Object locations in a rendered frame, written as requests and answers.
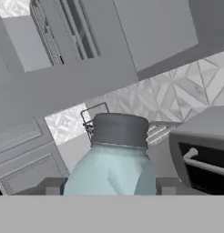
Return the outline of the grey wall cabinet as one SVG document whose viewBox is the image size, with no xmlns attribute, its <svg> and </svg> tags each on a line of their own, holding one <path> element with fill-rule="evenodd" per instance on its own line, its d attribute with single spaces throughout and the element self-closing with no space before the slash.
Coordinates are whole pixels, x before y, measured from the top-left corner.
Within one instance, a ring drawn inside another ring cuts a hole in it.
<svg viewBox="0 0 224 233">
<path fill-rule="evenodd" d="M 137 71 L 114 0 L 80 0 L 100 55 L 76 60 L 53 0 L 40 0 L 63 64 L 26 72 L 0 16 L 0 133 L 224 50 L 224 0 L 188 0 L 199 43 Z"/>
</svg>

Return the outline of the grey panelled cabinet door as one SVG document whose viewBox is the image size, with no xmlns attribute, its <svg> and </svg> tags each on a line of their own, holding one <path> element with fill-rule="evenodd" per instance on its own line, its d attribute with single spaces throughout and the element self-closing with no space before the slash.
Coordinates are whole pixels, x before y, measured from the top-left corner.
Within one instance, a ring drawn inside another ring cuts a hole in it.
<svg viewBox="0 0 224 233">
<path fill-rule="evenodd" d="M 53 141 L 42 117 L 28 120 L 18 127 L 0 133 L 0 165 Z"/>
<path fill-rule="evenodd" d="M 37 186 L 46 177 L 67 177 L 68 168 L 54 142 L 25 152 L 0 165 L 0 189 L 4 195 Z"/>
</svg>

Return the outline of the grey toaster oven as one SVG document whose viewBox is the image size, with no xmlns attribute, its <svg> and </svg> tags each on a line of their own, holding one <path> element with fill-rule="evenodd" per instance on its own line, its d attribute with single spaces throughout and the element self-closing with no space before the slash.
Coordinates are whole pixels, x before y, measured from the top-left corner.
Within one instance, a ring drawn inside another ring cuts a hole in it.
<svg viewBox="0 0 224 233">
<path fill-rule="evenodd" d="M 183 157 L 194 147 L 194 160 L 224 167 L 224 106 L 211 106 L 169 134 L 178 177 L 187 186 L 210 195 L 224 195 L 224 176 L 187 165 Z"/>
</svg>

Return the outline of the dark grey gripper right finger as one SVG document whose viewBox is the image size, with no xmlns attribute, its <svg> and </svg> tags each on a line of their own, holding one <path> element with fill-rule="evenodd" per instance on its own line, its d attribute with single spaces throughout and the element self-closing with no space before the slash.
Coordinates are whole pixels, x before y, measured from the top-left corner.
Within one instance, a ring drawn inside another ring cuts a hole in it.
<svg viewBox="0 0 224 233">
<path fill-rule="evenodd" d="M 158 195 L 201 196 L 203 192 L 188 187 L 176 177 L 158 177 L 156 179 Z"/>
</svg>

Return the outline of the open grey wall cabinet door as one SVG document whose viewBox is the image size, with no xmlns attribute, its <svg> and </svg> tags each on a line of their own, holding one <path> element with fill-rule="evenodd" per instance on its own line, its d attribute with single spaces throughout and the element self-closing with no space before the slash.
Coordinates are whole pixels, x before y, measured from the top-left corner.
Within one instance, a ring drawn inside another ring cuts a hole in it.
<svg viewBox="0 0 224 233">
<path fill-rule="evenodd" d="M 26 72 L 54 66 L 29 10 L 30 0 L 0 0 L 0 16 Z"/>
</svg>

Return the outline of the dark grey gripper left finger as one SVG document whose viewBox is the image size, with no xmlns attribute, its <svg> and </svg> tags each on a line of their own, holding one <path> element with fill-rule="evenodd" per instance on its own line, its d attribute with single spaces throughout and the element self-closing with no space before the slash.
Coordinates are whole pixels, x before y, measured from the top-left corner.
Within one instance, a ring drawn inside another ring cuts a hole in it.
<svg viewBox="0 0 224 233">
<path fill-rule="evenodd" d="M 62 196 L 64 187 L 67 182 L 66 177 L 47 177 L 41 181 L 36 187 L 31 187 L 26 190 L 15 193 L 20 196 Z"/>
</svg>

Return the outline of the pale blue bottle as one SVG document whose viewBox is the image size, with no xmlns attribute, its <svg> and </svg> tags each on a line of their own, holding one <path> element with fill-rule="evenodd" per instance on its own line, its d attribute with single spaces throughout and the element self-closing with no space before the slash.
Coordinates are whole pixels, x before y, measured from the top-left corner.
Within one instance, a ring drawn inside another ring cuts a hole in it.
<svg viewBox="0 0 224 233">
<path fill-rule="evenodd" d="M 78 161 L 66 196 L 155 195 L 156 173 L 148 158 L 148 121 L 119 113 L 96 115 L 90 150 Z"/>
</svg>

